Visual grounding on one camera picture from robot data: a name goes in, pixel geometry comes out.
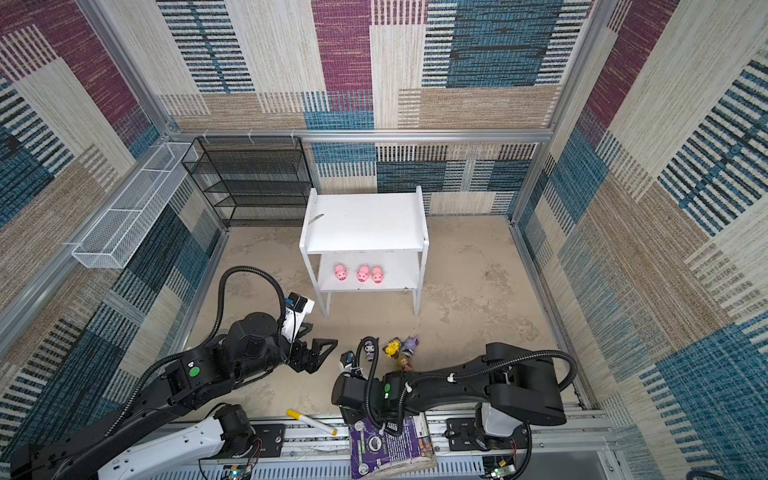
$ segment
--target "white marker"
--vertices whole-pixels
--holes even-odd
[[[286,413],[290,418],[294,420],[298,420],[299,422],[304,422],[307,425],[311,425],[315,427],[316,429],[323,430],[328,435],[336,436],[336,433],[338,433],[338,430],[334,429],[332,426],[326,425],[325,423],[318,422],[315,419],[311,419],[310,417],[306,415],[302,415],[298,413],[296,410],[288,410]]]

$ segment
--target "black metal shelf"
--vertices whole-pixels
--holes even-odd
[[[257,205],[295,207],[296,205],[306,205],[306,199],[298,195],[270,195],[265,197],[257,195],[232,195],[215,204],[214,207],[254,207]]]
[[[312,182],[222,180],[203,190],[205,194],[289,195],[308,197]]]
[[[300,139],[196,138],[182,163],[226,226],[302,225],[313,183]]]

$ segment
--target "beige floor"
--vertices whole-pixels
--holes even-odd
[[[416,369],[456,365],[484,353],[490,342],[555,348],[504,217],[431,217],[427,224],[429,260],[418,317],[413,315],[411,293],[336,293],[329,318],[323,318],[319,309],[305,318],[314,323],[309,337],[339,340],[318,372],[295,373],[281,366],[266,379],[216,401],[240,403],[251,417],[285,415],[287,409],[338,412],[330,403],[339,375],[338,358],[354,350],[366,335],[378,336],[382,344],[394,336],[418,335]],[[232,266],[256,266],[270,272],[286,295],[296,291],[313,298],[299,252],[300,233],[300,228],[233,228],[187,345],[197,345],[210,331],[219,276]],[[227,282],[222,331],[258,311],[277,317],[274,290],[256,275],[234,274]],[[395,367],[394,360],[380,359],[378,374]],[[564,376],[562,367],[558,366],[559,378]],[[575,401],[572,389],[564,392],[564,400]],[[202,418],[207,411],[208,407],[199,409],[188,419]]]

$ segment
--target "white wire basket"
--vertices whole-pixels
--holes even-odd
[[[180,160],[187,149],[197,154],[189,146],[177,142],[160,146],[72,256],[85,268],[125,268],[187,175]]]

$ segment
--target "striped wallpaper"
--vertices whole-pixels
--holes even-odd
[[[0,12],[3,310],[158,132],[73,0]],[[187,180],[124,270],[74,269],[0,359],[0,477],[19,446],[113,409],[169,353],[218,236]]]
[[[519,222],[635,478],[768,478],[767,41],[620,0]]]
[[[547,127],[591,14],[591,0],[103,4],[187,131]],[[529,152],[456,147],[315,144],[313,173],[326,193],[421,183],[430,214],[509,212]]]

